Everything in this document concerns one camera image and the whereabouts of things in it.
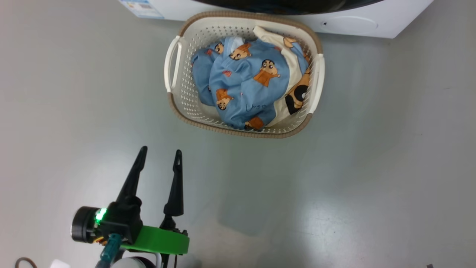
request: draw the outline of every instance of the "washing machine door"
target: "washing machine door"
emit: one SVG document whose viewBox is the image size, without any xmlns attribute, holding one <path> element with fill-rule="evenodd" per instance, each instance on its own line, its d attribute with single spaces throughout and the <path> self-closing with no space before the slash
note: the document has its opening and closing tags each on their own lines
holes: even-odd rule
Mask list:
<svg viewBox="0 0 476 268">
<path fill-rule="evenodd" d="M 349 10 L 383 0 L 196 0 L 202 3 L 248 12 L 306 15 Z"/>
</svg>

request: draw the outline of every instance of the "laundry basket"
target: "laundry basket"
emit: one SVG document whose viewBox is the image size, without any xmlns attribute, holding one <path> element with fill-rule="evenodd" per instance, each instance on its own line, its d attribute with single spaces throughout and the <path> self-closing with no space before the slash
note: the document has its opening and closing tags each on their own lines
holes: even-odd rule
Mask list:
<svg viewBox="0 0 476 268">
<path fill-rule="evenodd" d="M 261 131 L 237 130 L 226 125 L 215 107 L 198 100 L 192 78 L 190 59 L 199 49 L 226 36 L 255 39 L 255 26 L 296 39 L 311 58 L 311 80 L 302 108 L 272 127 Z M 176 54 L 172 69 L 172 55 Z M 235 11 L 216 11 L 197 14 L 188 19 L 167 51 L 164 66 L 165 87 L 170 107 L 184 122 L 220 133 L 260 138 L 286 138 L 300 132 L 312 117 L 324 83 L 324 56 L 317 35 L 306 25 L 268 15 Z"/>
</svg>

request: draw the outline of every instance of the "blue cartoon-print fabric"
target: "blue cartoon-print fabric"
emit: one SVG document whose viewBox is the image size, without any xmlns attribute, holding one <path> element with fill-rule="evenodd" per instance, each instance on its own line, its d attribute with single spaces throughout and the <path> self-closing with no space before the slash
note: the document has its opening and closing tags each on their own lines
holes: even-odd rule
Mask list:
<svg viewBox="0 0 476 268">
<path fill-rule="evenodd" d="M 308 62 L 299 44 L 299 72 Z M 290 70 L 281 49 L 261 40 L 226 37 L 195 53 L 192 75 L 203 104 L 215 106 L 223 122 L 261 130 L 276 117 L 274 102 L 284 97 Z"/>
</svg>

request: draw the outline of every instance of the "green bracket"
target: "green bracket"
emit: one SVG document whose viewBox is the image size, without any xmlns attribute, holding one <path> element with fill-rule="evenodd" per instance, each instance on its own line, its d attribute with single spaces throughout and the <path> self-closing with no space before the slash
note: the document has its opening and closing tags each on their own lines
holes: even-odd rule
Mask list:
<svg viewBox="0 0 476 268">
<path fill-rule="evenodd" d="M 181 233 L 143 226 L 134 245 L 122 244 L 125 249 L 149 253 L 182 255 L 188 252 L 190 238 Z"/>
</svg>

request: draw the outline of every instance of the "washing machine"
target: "washing machine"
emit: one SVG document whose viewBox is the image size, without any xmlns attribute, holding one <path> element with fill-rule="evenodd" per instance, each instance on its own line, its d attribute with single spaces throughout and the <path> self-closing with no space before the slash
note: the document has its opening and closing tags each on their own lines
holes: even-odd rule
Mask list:
<svg viewBox="0 0 476 268">
<path fill-rule="evenodd" d="M 395 38 L 433 0 L 119 0 L 136 16 L 185 21 L 214 10 L 286 16 L 316 32 Z"/>
</svg>

